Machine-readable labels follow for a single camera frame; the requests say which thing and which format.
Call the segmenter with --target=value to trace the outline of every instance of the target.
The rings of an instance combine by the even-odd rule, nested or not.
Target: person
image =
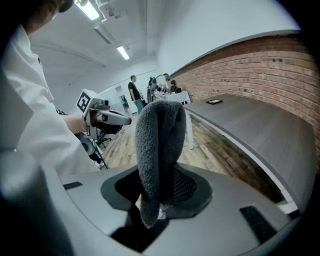
[[[140,91],[140,89],[139,89],[139,93],[140,93],[140,98],[141,98],[141,101],[142,101],[142,105],[143,105],[143,107],[145,107],[147,105],[147,103],[146,103],[145,98],[144,98],[142,92]]]
[[[31,51],[28,35],[73,3],[73,0],[41,1],[29,19],[12,35],[1,63],[8,82],[33,111],[16,148],[32,155],[42,165],[54,167],[58,175],[96,172],[99,169],[74,136],[87,130],[83,116],[57,114],[39,57]]]
[[[138,109],[138,114],[140,114],[140,112],[142,111],[142,109],[144,108],[144,105],[141,101],[141,97],[140,97],[140,93],[135,85],[135,82],[137,81],[137,78],[135,75],[130,76],[130,82],[128,83],[128,89],[130,92],[130,96],[131,96],[131,100],[133,101],[133,103],[136,105],[137,109]]]

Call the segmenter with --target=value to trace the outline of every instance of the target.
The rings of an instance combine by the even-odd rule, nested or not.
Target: dark shirt
[[[135,86],[135,84],[134,84],[133,82],[129,82],[129,83],[128,83],[128,89],[129,89],[129,92],[130,92],[130,90],[132,89],[134,98],[135,98],[136,100],[141,99],[140,93],[139,93],[137,87]]]

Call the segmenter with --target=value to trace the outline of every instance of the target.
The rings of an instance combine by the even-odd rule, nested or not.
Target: fluorescent light
[[[85,6],[81,6],[79,2],[76,3],[76,6],[78,6],[80,10],[83,11],[84,14],[87,15],[89,19],[92,21],[100,17],[99,13],[96,11],[96,9],[92,6],[92,4],[89,1]]]
[[[120,53],[121,55],[124,57],[125,60],[129,60],[129,55],[126,53],[125,49],[123,46],[119,46],[116,48]]]

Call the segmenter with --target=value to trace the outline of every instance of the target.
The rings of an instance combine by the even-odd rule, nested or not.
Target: gray fuzzy cover
[[[159,215],[160,204],[173,202],[173,171],[182,152],[186,113],[178,101],[158,100],[140,113],[135,129],[135,152],[142,183],[140,215],[147,228]]]

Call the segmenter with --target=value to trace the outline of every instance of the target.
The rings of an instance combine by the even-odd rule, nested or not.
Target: white table
[[[180,93],[171,93],[163,96],[166,101],[177,101],[177,102],[187,102],[191,103],[190,97],[186,91],[182,91]]]

